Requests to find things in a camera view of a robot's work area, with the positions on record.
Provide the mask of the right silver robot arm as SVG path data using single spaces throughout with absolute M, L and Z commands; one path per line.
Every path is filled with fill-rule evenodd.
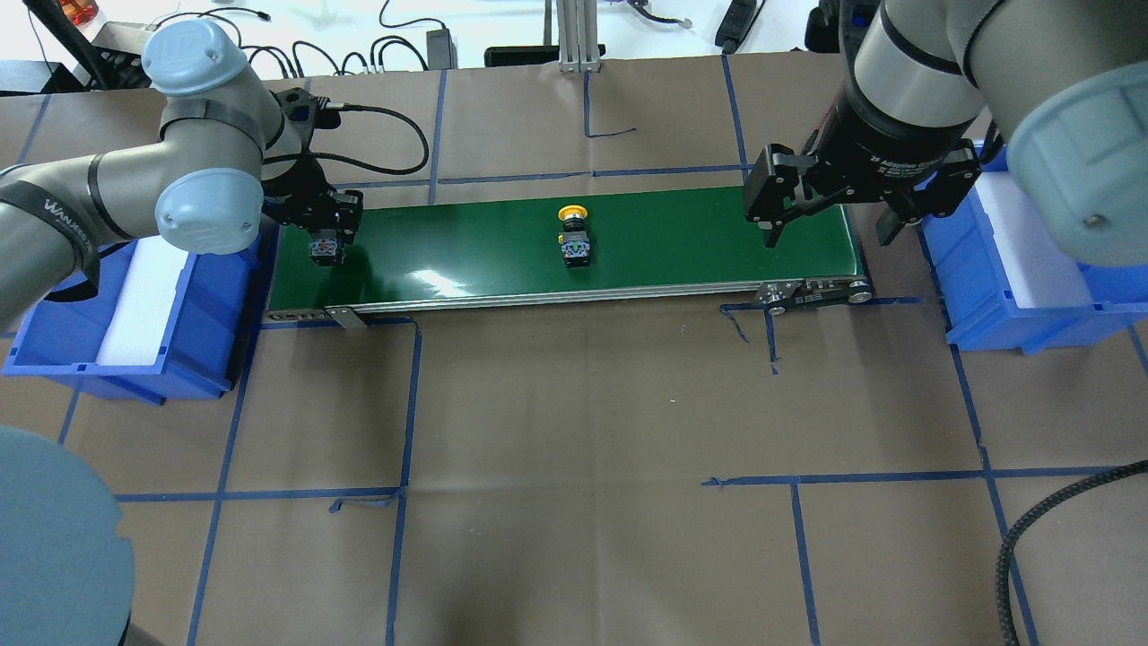
M 804 216 L 882 202 L 890 244 L 954 212 L 996 150 L 1062 252 L 1145 264 L 1145 1 L 822 1 L 846 73 L 801 151 L 743 188 L 766 246 Z

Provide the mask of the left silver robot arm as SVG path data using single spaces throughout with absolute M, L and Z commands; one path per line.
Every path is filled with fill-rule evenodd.
M 166 98 L 157 140 L 3 170 L 3 325 L 40 299 L 98 294 L 101 251 L 163 238 L 197 255 L 242 252 L 263 217 L 311 233 L 333 265 L 360 224 L 358 190 L 310 150 L 324 100 L 272 93 L 222 28 L 196 18 L 144 46 Z M 135 559 L 102 478 L 72 451 L 3 427 L 3 645 L 118 645 Z

